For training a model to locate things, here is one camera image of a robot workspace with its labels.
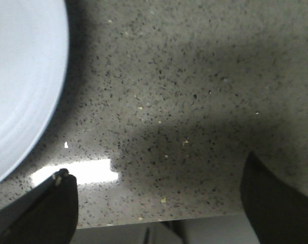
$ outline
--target food crumb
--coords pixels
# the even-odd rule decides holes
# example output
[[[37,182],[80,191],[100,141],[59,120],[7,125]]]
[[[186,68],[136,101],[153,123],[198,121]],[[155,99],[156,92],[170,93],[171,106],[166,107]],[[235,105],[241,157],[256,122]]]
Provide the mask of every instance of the food crumb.
[[[161,199],[161,203],[166,203],[166,196]]]
[[[186,139],[185,141],[182,142],[182,145],[186,145],[187,143],[189,143],[188,139]]]

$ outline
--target white plate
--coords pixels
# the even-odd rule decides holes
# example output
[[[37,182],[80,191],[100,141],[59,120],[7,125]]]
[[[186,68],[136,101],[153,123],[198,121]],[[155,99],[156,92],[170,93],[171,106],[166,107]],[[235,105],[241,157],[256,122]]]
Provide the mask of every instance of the white plate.
[[[63,86],[68,23],[62,0],[0,0],[0,181],[45,130]]]

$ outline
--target quartz countertop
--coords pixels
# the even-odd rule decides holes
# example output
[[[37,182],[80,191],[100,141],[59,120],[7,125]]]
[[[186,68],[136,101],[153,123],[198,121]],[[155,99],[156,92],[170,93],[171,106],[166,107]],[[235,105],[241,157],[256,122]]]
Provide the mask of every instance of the quartz countertop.
[[[78,228],[236,214],[251,150],[308,195],[308,1],[67,7],[64,91],[0,209],[70,164]]]

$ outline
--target black object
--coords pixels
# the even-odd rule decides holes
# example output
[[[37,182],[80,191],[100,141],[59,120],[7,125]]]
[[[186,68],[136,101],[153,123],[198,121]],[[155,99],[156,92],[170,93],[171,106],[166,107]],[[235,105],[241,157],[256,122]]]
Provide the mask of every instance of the black object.
[[[77,219],[76,178],[61,169],[0,211],[0,244],[69,244]]]
[[[261,244],[308,244],[308,197],[250,153],[241,183],[244,211]]]

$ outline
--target speckled countertop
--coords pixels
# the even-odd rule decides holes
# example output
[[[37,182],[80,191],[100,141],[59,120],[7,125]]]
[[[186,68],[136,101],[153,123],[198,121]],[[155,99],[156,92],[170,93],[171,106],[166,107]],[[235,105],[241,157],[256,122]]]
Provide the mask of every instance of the speckled countertop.
[[[78,228],[234,214],[251,149],[308,195],[308,1],[73,0],[68,12],[62,98],[0,183],[0,209],[35,172],[73,163],[98,177],[78,186]]]

